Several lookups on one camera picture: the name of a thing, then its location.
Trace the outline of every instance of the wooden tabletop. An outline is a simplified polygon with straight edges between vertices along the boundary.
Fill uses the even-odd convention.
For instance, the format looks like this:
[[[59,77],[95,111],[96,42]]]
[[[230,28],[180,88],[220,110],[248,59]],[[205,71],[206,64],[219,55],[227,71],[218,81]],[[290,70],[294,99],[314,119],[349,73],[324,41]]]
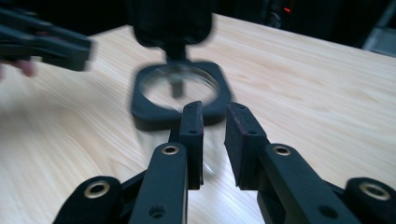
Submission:
[[[296,148],[337,186],[368,176],[396,189],[395,58],[214,19],[212,36],[189,54],[221,66],[235,101],[271,142]],[[78,184],[137,175],[147,168],[147,147],[161,141],[134,128],[129,105],[134,74],[163,63],[162,52],[138,45],[130,27],[94,40],[88,72],[38,63],[38,76],[28,78],[5,69],[0,223],[50,223]],[[189,223],[263,223],[256,192],[235,187],[221,127],[206,132],[205,184],[189,192]]]

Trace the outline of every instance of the human hand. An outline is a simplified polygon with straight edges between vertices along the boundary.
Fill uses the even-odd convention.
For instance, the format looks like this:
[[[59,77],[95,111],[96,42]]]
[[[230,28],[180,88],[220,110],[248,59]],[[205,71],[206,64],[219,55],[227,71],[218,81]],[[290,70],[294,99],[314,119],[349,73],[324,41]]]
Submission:
[[[25,60],[17,60],[15,62],[0,61],[0,80],[4,77],[3,63],[10,64],[16,68],[21,69],[22,73],[27,77],[33,77],[35,75],[35,67],[31,61],[25,61]]]

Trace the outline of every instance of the black plastic bracket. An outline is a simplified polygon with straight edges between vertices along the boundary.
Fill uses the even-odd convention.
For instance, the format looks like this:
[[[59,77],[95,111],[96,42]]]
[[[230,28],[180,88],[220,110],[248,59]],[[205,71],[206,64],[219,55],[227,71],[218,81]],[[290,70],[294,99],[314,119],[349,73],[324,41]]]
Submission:
[[[197,67],[206,71],[215,80],[218,88],[216,99],[203,107],[205,125],[219,123],[226,117],[226,106],[232,99],[232,94],[219,66],[215,63],[179,62],[180,65]],[[175,109],[167,109],[155,105],[144,94],[142,83],[153,76],[158,68],[173,66],[171,64],[152,65],[142,69],[136,76],[132,97],[131,112],[134,126],[141,131],[158,131],[178,129],[181,122],[181,113]]]
[[[39,56],[43,63],[82,71],[92,42],[84,35],[49,22],[0,7],[0,60]]]

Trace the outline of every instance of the finger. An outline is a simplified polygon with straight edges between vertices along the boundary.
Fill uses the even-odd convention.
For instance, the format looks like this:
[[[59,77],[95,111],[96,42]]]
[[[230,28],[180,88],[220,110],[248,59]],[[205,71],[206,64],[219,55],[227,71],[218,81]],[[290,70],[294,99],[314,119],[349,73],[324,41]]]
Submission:
[[[32,62],[19,60],[16,61],[15,65],[20,68],[27,77],[33,77],[35,75],[35,66]]]

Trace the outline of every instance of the screw hole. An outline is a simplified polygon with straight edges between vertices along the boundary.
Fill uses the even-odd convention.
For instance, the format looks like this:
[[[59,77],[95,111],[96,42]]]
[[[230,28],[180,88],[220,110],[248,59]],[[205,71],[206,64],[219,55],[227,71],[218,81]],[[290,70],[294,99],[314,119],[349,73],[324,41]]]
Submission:
[[[149,209],[148,214],[155,219],[161,218],[165,215],[165,207],[161,204],[153,205]]]
[[[319,212],[325,217],[329,217],[329,218],[337,218],[338,217],[338,213],[330,206],[322,205],[318,209],[319,209]]]
[[[381,201],[385,201],[390,198],[390,195],[386,190],[382,189],[381,187],[375,184],[364,182],[359,185],[359,188],[368,196]]]
[[[100,191],[104,190],[105,186],[103,185],[96,185],[91,188],[91,193],[99,193]]]
[[[163,154],[174,155],[178,153],[178,147],[165,147],[163,148]]]
[[[275,147],[274,152],[279,156],[289,156],[291,153],[290,150],[285,147]]]
[[[87,198],[95,199],[102,197],[110,190],[110,185],[104,180],[98,180],[91,183],[85,190],[84,195]]]

